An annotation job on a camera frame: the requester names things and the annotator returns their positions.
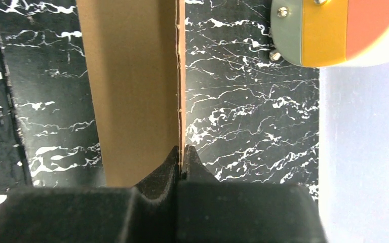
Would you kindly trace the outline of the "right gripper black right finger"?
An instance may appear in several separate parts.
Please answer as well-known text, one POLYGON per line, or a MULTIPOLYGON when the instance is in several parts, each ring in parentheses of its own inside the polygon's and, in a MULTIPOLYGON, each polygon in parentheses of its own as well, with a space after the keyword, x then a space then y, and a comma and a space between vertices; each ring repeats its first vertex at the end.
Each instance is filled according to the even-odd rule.
POLYGON ((219 182, 190 145, 176 195, 177 242, 327 241, 305 186, 219 182))

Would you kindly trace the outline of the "round white drawer cabinet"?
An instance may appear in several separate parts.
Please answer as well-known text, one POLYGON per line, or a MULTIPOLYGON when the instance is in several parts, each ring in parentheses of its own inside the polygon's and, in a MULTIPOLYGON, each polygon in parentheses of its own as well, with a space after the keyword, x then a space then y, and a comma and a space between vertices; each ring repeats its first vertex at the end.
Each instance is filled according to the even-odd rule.
POLYGON ((389 62, 389 1, 271 3, 273 61, 301 67, 366 67, 389 62))

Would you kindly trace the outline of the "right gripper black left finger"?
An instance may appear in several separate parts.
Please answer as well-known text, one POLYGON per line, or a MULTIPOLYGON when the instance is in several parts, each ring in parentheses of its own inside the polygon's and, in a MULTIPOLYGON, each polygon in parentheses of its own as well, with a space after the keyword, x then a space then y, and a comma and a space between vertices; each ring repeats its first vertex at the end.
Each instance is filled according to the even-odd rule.
POLYGON ((174 242, 179 149, 130 188, 24 188, 0 206, 0 242, 174 242))

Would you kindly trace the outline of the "brown cardboard box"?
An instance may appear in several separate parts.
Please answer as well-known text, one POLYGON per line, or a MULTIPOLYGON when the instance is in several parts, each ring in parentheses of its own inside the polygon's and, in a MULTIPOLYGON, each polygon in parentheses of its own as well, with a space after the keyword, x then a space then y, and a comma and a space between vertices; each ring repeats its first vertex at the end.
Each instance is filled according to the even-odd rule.
POLYGON ((106 185, 130 187, 179 142, 175 1, 77 1, 106 185))

